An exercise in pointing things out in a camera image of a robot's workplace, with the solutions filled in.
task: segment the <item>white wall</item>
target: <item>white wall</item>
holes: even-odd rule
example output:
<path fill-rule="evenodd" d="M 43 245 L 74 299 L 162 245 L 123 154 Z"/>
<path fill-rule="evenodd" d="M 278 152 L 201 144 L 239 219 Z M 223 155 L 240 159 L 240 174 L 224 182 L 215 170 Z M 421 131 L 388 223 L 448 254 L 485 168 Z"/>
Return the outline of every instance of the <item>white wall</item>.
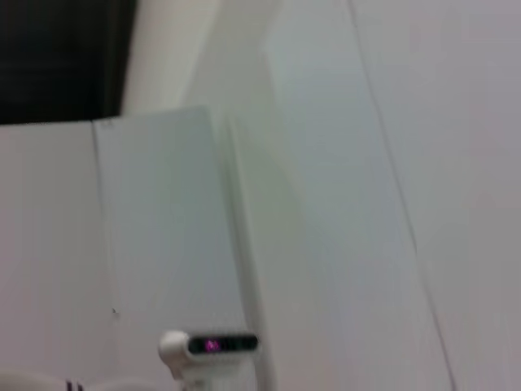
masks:
<path fill-rule="evenodd" d="M 521 6 L 355 3 L 459 388 L 518 389 Z"/>
<path fill-rule="evenodd" d="M 202 108 L 96 124 L 110 234 L 119 375 L 175 388 L 157 344 L 168 330 L 245 321 L 208 114 Z M 246 365 L 217 390 L 255 390 Z"/>
<path fill-rule="evenodd" d="M 181 103 L 236 117 L 278 389 L 449 389 L 345 4 L 223 1 Z"/>
<path fill-rule="evenodd" d="M 190 85 L 220 0 L 144 0 L 138 4 L 123 112 L 178 107 Z"/>
<path fill-rule="evenodd" d="M 114 376 L 91 125 L 3 126 L 0 183 L 0 367 Z"/>

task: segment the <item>small white device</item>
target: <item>small white device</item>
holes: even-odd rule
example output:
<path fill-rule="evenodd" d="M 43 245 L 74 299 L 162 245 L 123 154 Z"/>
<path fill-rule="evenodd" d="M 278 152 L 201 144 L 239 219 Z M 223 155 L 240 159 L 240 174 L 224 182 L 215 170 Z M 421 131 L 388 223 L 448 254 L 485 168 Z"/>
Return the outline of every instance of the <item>small white device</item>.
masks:
<path fill-rule="evenodd" d="M 255 355 L 259 339 L 250 332 L 166 332 L 160 341 L 161 360 L 185 391 L 209 391 L 212 378 L 234 374 L 245 359 Z"/>

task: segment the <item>black area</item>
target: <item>black area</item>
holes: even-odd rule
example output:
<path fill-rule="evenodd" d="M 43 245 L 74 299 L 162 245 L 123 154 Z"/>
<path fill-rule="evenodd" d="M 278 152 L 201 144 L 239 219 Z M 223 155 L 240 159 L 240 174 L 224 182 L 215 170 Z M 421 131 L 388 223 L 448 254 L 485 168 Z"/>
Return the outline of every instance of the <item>black area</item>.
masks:
<path fill-rule="evenodd" d="M 137 0 L 0 0 L 0 125 L 120 113 Z"/>
<path fill-rule="evenodd" d="M 219 350 L 207 351 L 208 341 L 216 341 Z M 193 355 L 201 354 L 225 354 L 252 352 L 259 345 L 258 338 L 253 334 L 242 334 L 237 336 L 194 336 L 188 341 L 188 351 Z"/>

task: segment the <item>pink light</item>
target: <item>pink light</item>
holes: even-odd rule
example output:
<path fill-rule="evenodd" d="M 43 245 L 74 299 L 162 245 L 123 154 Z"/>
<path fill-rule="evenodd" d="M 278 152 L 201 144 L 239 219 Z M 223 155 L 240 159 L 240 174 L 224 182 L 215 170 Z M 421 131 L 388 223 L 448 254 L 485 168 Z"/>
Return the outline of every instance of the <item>pink light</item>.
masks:
<path fill-rule="evenodd" d="M 221 350 L 221 346 L 216 340 L 207 340 L 204 347 L 207 352 L 217 352 L 218 350 Z"/>

